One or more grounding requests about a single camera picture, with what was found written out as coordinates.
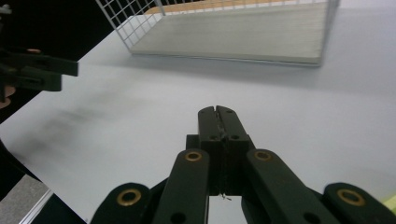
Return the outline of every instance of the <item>wire mesh basket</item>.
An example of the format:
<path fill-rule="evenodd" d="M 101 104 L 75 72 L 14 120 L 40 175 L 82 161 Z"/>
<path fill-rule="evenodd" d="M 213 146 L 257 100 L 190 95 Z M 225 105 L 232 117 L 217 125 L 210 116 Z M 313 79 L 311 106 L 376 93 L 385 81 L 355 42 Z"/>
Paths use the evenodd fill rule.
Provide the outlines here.
<path fill-rule="evenodd" d="M 319 65 L 339 0 L 96 0 L 132 54 Z"/>

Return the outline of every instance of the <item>white wire grid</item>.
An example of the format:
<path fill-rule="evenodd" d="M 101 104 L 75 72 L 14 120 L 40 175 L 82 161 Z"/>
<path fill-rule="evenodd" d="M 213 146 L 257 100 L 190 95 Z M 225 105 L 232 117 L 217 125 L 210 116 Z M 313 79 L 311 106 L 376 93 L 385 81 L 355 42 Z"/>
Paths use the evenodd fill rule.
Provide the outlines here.
<path fill-rule="evenodd" d="M 323 2 L 338 5 L 339 0 L 96 0 L 96 2 L 125 47 L 131 51 L 132 46 L 164 16 Z M 327 14 L 326 25 L 332 18 L 332 10 L 328 10 Z"/>

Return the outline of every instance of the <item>white surface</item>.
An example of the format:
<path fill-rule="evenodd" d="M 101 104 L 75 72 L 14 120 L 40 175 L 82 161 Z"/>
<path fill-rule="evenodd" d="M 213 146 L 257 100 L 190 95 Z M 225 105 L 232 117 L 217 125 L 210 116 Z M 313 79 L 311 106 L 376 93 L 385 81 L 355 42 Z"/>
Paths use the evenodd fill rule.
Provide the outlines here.
<path fill-rule="evenodd" d="M 116 186 L 166 178 L 209 105 L 234 109 L 255 145 L 308 187 L 347 182 L 387 198 L 396 193 L 396 2 L 369 2 L 342 2 L 320 68 L 131 57 L 112 34 L 81 60 L 80 77 L 40 93 L 0 136 L 86 220 Z M 209 223 L 246 223 L 238 199 L 211 202 Z"/>
<path fill-rule="evenodd" d="M 319 63 L 327 3 L 163 17 L 132 53 Z"/>

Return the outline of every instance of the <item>metal wire rack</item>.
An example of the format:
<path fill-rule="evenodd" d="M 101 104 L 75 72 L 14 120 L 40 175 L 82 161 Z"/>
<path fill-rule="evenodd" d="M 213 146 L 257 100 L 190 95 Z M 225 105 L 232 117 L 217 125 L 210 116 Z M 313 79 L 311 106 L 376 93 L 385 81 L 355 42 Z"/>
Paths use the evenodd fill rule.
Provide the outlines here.
<path fill-rule="evenodd" d="M 145 53 L 134 50 L 134 46 L 142 40 L 153 27 L 160 23 L 164 18 L 180 15 L 191 15 L 200 13 L 212 13 L 221 11 L 252 11 L 254 8 L 292 8 L 292 6 L 308 6 L 322 4 L 325 6 L 319 19 L 307 18 L 308 20 L 321 20 L 323 24 L 323 39 L 325 39 L 328 26 L 331 23 L 332 15 L 338 6 L 339 0 L 96 0 L 99 7 L 103 10 L 108 21 L 120 36 L 125 47 L 131 53 Z M 148 54 L 161 54 L 158 52 L 146 52 Z M 184 54 L 166 53 L 170 55 L 206 57 L 204 54 Z M 223 55 L 214 55 L 209 58 L 222 58 Z"/>

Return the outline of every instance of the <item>white table surface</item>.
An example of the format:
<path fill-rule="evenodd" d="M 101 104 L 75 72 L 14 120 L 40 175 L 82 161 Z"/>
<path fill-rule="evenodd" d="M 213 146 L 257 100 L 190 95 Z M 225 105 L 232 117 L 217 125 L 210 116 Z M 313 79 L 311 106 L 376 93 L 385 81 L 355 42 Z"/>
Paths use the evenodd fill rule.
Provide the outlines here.
<path fill-rule="evenodd" d="M 113 33 L 62 92 L 42 92 L 0 127 L 7 148 L 82 218 L 116 186 L 169 176 L 197 112 L 235 110 L 256 147 L 310 188 L 396 193 L 396 1 L 344 0 L 320 68 L 131 56 Z M 209 223 L 246 223 L 211 198 Z"/>

